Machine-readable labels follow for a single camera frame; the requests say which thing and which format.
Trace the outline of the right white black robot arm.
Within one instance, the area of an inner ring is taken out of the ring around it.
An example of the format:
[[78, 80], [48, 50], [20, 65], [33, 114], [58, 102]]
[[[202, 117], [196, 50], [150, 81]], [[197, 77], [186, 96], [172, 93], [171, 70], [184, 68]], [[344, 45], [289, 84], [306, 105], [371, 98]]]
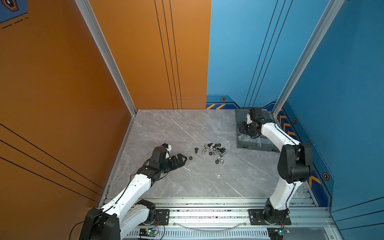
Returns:
[[273, 116], [264, 109], [237, 109], [238, 136], [267, 138], [280, 152], [277, 169], [279, 181], [267, 199], [264, 210], [251, 210], [251, 219], [262, 225], [289, 225], [289, 205], [297, 189], [313, 172], [312, 147], [285, 133]]

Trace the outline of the green circuit board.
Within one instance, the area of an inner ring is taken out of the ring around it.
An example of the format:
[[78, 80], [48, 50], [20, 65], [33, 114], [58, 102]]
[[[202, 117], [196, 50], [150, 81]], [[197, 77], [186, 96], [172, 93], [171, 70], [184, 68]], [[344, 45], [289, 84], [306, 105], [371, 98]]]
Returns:
[[154, 239], [159, 234], [159, 230], [157, 228], [154, 229], [140, 229], [139, 231], [139, 239]]
[[270, 229], [268, 228], [267, 229], [268, 231], [268, 236], [271, 240], [283, 240], [284, 239], [284, 235], [286, 234], [290, 234], [291, 231], [289, 229]]

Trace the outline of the right aluminium corner post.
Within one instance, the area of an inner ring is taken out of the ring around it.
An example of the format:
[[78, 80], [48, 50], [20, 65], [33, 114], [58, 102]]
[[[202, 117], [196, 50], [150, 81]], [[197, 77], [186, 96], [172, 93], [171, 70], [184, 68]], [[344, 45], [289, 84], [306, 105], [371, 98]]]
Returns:
[[272, 110], [274, 118], [277, 118], [284, 103], [287, 101], [289, 95], [300, 79], [302, 73], [310, 62], [313, 54], [317, 50], [319, 44], [327, 33], [329, 27], [331, 26], [344, 2], [344, 0], [329, 1], [281, 94], [279, 95], [278, 100], [276, 101], [276, 104]]

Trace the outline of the silver wing nut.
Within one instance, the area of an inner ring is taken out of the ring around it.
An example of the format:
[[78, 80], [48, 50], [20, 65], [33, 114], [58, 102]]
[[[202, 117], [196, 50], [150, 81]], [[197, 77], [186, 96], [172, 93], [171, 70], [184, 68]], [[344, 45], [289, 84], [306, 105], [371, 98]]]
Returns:
[[209, 151], [210, 147], [207, 144], [204, 144], [204, 148], [202, 150], [202, 154], [206, 154]]

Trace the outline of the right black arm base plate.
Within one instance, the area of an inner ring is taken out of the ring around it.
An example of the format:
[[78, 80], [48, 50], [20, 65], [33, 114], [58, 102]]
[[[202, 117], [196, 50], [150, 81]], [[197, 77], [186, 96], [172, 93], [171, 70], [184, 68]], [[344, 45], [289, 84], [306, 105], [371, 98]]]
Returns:
[[281, 224], [289, 226], [292, 224], [291, 218], [289, 216], [289, 210], [266, 211], [265, 209], [249, 209], [248, 214], [252, 226]]

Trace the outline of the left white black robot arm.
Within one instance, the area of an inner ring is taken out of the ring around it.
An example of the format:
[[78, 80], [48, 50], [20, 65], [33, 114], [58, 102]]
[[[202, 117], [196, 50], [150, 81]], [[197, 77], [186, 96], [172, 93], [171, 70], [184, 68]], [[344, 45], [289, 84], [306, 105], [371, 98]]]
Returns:
[[172, 147], [162, 144], [155, 147], [152, 156], [130, 176], [127, 186], [110, 202], [100, 208], [92, 208], [80, 222], [81, 240], [122, 240], [139, 225], [149, 226], [151, 235], [158, 226], [165, 227], [161, 216], [156, 213], [156, 205], [140, 197], [155, 182], [169, 172], [183, 167], [188, 157], [171, 154]]

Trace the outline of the aluminium rail frame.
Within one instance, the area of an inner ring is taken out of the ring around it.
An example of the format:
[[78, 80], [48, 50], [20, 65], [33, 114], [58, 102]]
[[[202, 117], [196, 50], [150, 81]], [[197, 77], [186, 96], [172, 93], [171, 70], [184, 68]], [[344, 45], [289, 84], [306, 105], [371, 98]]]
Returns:
[[289, 229], [283, 240], [340, 240], [342, 235], [326, 208], [310, 197], [294, 198], [289, 207], [292, 224], [252, 226], [249, 209], [264, 209], [264, 198], [153, 198], [156, 209], [169, 209], [169, 224], [158, 226], [154, 239], [139, 239], [137, 226], [123, 240], [270, 240], [267, 229]]

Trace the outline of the right green circuit board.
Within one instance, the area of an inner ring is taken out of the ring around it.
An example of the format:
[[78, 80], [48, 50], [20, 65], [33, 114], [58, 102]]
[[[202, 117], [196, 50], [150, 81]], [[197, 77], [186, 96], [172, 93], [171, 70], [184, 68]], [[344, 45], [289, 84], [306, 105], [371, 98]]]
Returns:
[[268, 231], [268, 236], [271, 240], [283, 240], [284, 239], [284, 235], [286, 234], [290, 234], [291, 231], [289, 229], [270, 229], [268, 228], [267, 229]]

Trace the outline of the aluminium corner post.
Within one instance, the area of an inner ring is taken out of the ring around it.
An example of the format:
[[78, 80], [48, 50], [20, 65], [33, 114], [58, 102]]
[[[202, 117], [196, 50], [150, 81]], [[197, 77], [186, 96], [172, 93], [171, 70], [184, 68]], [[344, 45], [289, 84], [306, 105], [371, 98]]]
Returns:
[[131, 114], [132, 117], [136, 117], [137, 109], [128, 91], [123, 76], [119, 70], [119, 67], [114, 59], [111, 49], [107, 43], [107, 40], [103, 34], [100, 24], [96, 18], [96, 15], [92, 9], [91, 3], [86, 0], [75, 0], [83, 19], [85, 20], [88, 29], [101, 53], [113, 80]]
[[287, 101], [289, 95], [300, 79], [302, 73], [310, 62], [313, 54], [317, 50], [319, 44], [327, 33], [329, 27], [331, 26], [344, 2], [344, 0], [329, 1], [281, 94], [279, 95], [278, 100], [276, 101], [276, 104], [272, 110], [274, 118], [277, 118], [284, 103]]

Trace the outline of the grey compartment organizer box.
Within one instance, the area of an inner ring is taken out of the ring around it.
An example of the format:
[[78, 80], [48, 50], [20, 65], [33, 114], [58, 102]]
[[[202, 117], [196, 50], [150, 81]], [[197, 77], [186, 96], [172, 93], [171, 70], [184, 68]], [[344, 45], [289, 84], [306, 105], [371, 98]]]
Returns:
[[279, 149], [266, 136], [261, 127], [265, 123], [275, 123], [271, 111], [263, 108], [236, 109], [237, 148], [279, 153]]

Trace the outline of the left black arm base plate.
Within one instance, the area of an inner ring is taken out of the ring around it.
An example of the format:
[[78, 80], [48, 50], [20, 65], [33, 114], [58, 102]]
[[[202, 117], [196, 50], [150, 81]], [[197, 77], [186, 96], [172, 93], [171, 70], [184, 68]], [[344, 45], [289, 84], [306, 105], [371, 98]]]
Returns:
[[169, 209], [155, 209], [151, 210], [147, 219], [140, 223], [139, 226], [155, 226], [160, 224], [161, 226], [167, 226], [170, 219]]

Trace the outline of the left green circuit board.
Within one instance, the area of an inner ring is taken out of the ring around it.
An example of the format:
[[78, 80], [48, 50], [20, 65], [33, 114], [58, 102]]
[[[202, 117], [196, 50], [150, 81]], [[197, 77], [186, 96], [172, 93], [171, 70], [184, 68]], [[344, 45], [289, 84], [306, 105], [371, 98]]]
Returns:
[[140, 229], [139, 231], [139, 239], [154, 239], [159, 234], [159, 230], [157, 228], [154, 229]]

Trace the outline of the left aluminium corner post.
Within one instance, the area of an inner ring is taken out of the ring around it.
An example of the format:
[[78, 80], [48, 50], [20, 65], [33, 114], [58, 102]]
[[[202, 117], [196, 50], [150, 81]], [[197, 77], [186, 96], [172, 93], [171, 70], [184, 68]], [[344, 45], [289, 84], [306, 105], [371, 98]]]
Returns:
[[92, 9], [91, 3], [86, 0], [75, 0], [83, 19], [85, 20], [88, 29], [101, 53], [113, 80], [131, 114], [132, 117], [136, 117], [137, 109], [128, 91], [123, 76], [119, 70], [119, 67], [114, 59], [111, 49], [107, 43], [107, 40], [103, 34], [100, 24], [96, 18], [96, 15]]

